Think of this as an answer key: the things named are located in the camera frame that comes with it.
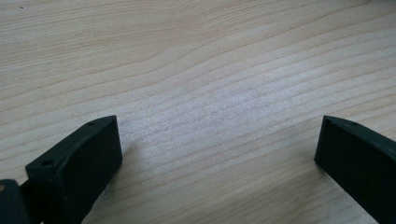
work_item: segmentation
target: wooden table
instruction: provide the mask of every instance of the wooden table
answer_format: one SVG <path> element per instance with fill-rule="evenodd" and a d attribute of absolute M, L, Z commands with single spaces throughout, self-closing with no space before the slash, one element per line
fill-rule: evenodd
<path fill-rule="evenodd" d="M 395 1 L 0 3 L 0 178 L 117 115 L 84 223 L 375 223 L 314 163 L 323 115 L 396 139 Z"/>

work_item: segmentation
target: wooden surface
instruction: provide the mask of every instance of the wooden surface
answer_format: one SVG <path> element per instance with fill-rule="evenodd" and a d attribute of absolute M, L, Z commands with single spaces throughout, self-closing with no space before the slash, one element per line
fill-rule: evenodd
<path fill-rule="evenodd" d="M 313 162 L 323 115 L 396 139 L 395 1 L 0 3 L 0 178 L 117 115 L 84 223 L 375 223 Z"/>

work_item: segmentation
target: light wood tabletop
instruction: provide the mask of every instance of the light wood tabletop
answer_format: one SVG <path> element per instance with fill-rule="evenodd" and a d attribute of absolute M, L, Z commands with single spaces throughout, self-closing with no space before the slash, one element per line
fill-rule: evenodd
<path fill-rule="evenodd" d="M 117 115 L 83 223 L 375 223 L 313 158 L 324 115 L 396 139 L 396 2 L 4 0 L 0 110 L 19 184 Z"/>

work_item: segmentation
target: black object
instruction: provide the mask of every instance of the black object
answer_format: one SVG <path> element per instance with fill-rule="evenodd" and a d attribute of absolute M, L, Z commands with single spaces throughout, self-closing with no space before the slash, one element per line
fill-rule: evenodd
<path fill-rule="evenodd" d="M 81 223 L 121 162 L 116 116 L 86 123 L 29 163 L 20 187 L 0 180 L 0 223 Z"/>
<path fill-rule="evenodd" d="M 325 116 L 315 162 L 379 223 L 396 223 L 396 143 Z"/>

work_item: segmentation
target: black plastic part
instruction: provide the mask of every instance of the black plastic part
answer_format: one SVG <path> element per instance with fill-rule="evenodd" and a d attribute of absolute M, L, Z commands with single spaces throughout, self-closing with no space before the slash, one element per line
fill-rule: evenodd
<path fill-rule="evenodd" d="M 20 188 L 15 180 L 0 180 L 0 218 L 0 223 L 30 223 Z"/>
<path fill-rule="evenodd" d="M 379 223 L 396 223 L 396 143 L 325 116 L 315 162 Z"/>
<path fill-rule="evenodd" d="M 93 120 L 26 166 L 29 179 L 13 194 L 24 200 L 14 201 L 31 224 L 81 223 L 121 162 L 116 116 Z M 19 223 L 0 215 L 2 224 Z"/>

